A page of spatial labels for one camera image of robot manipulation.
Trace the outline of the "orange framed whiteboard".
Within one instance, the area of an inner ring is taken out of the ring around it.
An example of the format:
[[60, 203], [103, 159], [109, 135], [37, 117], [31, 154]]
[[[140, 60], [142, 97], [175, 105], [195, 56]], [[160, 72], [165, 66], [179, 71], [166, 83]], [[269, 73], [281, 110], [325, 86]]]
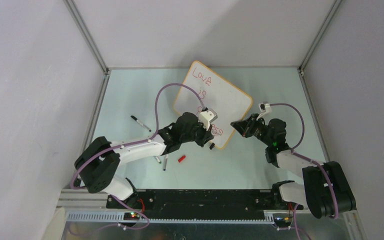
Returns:
[[231, 122], [246, 116], [252, 97], [197, 60], [191, 64], [183, 84], [193, 89], [199, 98], [181, 87], [173, 104], [174, 111], [179, 115], [184, 112], [198, 115], [203, 110], [201, 103], [215, 111], [217, 119], [212, 123], [214, 139], [211, 142], [216, 148], [224, 149], [234, 133]]

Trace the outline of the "red marker cap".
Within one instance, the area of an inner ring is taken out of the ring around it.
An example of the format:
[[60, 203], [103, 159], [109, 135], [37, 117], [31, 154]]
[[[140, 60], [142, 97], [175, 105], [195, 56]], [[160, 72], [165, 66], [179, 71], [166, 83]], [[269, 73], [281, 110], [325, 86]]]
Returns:
[[186, 155], [181, 156], [177, 161], [181, 163], [186, 158]]

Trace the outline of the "blue whiteboard marker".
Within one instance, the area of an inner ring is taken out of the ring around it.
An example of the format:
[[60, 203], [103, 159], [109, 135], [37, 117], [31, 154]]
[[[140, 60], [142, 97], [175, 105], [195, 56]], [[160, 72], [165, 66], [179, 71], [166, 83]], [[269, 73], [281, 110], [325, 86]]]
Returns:
[[168, 156], [167, 154], [164, 156], [164, 161], [163, 161], [163, 171], [166, 171], [166, 169], [167, 169], [168, 157], [169, 157], [169, 156]]

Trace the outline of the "black whiteboard marker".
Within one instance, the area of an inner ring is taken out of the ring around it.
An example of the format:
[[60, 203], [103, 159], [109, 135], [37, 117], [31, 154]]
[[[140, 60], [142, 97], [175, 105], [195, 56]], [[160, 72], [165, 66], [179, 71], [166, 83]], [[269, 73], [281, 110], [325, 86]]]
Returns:
[[148, 132], [151, 132], [151, 131], [152, 131], [147, 125], [145, 125], [142, 121], [140, 121], [136, 116], [131, 115], [130, 117], [131, 117], [135, 122], [137, 122], [141, 127], [143, 127], [144, 129], [146, 129]]

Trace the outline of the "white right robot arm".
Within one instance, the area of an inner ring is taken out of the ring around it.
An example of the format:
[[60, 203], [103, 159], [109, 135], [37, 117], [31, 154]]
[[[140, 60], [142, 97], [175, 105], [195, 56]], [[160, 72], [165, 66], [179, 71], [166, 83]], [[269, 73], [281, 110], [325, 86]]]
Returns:
[[265, 123], [258, 114], [230, 124], [242, 137], [255, 137], [266, 145], [265, 157], [269, 164], [287, 170], [303, 180], [275, 183], [271, 204], [284, 209], [296, 203], [317, 218], [335, 218], [340, 213], [354, 211], [357, 202], [341, 165], [336, 161], [318, 162], [297, 153], [286, 142], [285, 121], [278, 118]]

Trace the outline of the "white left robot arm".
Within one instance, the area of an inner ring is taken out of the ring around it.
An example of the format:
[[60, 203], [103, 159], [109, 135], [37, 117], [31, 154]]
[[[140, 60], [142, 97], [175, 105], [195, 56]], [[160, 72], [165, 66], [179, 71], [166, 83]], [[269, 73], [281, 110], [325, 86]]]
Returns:
[[150, 139], [129, 143], [115, 143], [104, 136], [98, 137], [74, 162], [74, 178], [80, 177], [89, 193], [107, 193], [125, 208], [133, 208], [138, 202], [137, 190], [128, 178], [116, 175], [118, 168], [143, 158], [168, 155], [185, 143], [203, 147], [214, 138], [212, 123], [217, 117], [209, 108], [199, 115], [185, 112]]

